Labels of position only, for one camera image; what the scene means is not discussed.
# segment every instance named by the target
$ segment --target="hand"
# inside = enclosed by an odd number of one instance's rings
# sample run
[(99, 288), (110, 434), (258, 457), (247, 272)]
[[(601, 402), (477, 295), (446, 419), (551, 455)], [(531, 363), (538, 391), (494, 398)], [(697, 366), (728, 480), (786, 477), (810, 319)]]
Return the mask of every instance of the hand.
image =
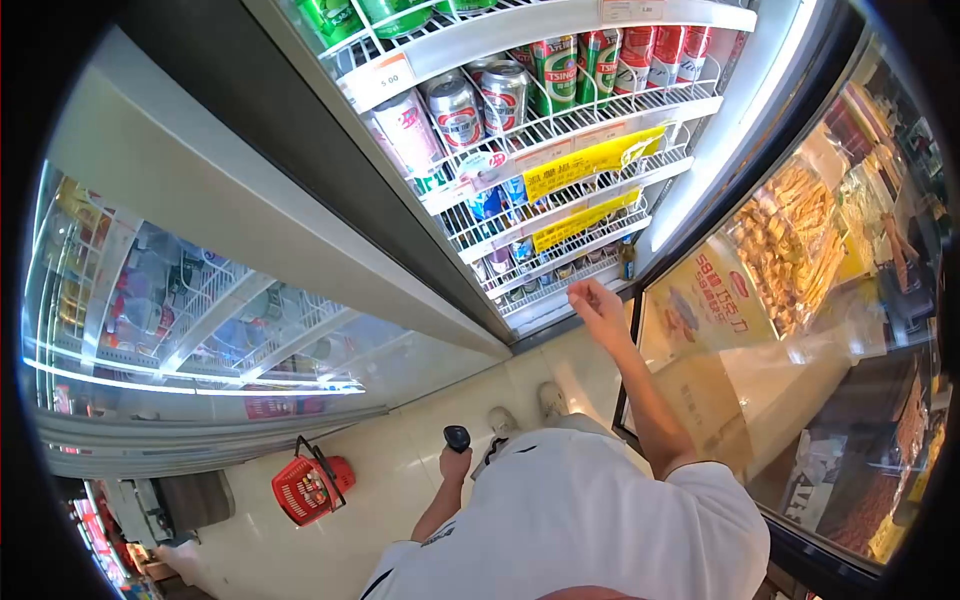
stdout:
[(470, 470), (470, 457), (473, 456), (473, 448), (467, 448), (463, 454), (457, 454), (453, 448), (447, 446), (440, 453), (440, 475), (444, 480), (463, 483), (467, 478), (467, 472)]
[(571, 283), (566, 288), (566, 299), (584, 320), (593, 340), (614, 354), (624, 348), (633, 348), (623, 301), (593, 277)]

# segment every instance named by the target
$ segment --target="man's right hand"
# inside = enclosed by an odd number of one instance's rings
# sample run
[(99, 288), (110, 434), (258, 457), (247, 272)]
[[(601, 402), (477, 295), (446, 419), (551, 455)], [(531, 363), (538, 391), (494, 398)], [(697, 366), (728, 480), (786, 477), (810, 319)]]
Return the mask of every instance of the man's right hand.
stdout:
[(617, 294), (591, 277), (571, 283), (566, 288), (566, 298), (584, 320), (593, 340), (607, 352), (615, 356), (627, 348), (634, 348), (623, 314), (623, 301)]

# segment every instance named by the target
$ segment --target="red beer can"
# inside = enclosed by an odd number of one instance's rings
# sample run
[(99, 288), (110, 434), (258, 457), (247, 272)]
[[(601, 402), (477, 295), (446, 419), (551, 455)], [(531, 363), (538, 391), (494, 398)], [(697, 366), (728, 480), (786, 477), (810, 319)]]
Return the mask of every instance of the red beer can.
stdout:
[(623, 30), (623, 46), (620, 49), (622, 63), (616, 69), (613, 94), (630, 94), (647, 86), (656, 35), (656, 25), (628, 27)]
[(677, 82), (687, 29), (686, 25), (660, 25), (657, 28), (647, 87), (662, 87)]
[(691, 27), (686, 32), (684, 55), (680, 58), (680, 68), (677, 70), (678, 82), (695, 82), (700, 79), (709, 46), (710, 27)]

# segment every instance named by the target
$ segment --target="yellow paper notice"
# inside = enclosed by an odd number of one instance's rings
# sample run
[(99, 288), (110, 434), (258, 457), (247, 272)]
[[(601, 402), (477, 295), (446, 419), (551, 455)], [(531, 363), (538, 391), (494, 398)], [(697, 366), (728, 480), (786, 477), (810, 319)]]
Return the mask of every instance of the yellow paper notice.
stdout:
[(608, 200), (593, 208), (587, 208), (586, 210), (581, 209), (580, 212), (572, 214), (562, 221), (558, 221), (550, 227), (534, 233), (534, 252), (543, 252), (551, 246), (563, 242), (566, 238), (583, 231), (612, 212), (616, 212), (627, 204), (636, 202), (639, 195), (640, 188), (638, 187), (623, 196), (617, 196), (613, 200)]
[(617, 137), (531, 169), (523, 174), (527, 197), (534, 202), (594, 173), (619, 171), (641, 156), (656, 152), (665, 129), (661, 125)]

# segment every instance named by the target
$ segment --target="red shopping basket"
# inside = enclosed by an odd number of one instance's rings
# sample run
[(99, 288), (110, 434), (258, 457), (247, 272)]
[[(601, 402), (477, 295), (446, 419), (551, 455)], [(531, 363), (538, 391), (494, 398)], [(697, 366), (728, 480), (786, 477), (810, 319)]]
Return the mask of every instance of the red shopping basket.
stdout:
[[(301, 444), (313, 454), (312, 459), (300, 456)], [(344, 457), (327, 459), (318, 447), (297, 436), (294, 460), (274, 477), (272, 485), (280, 508), (302, 527), (346, 506), (344, 492), (355, 483), (356, 477)]]

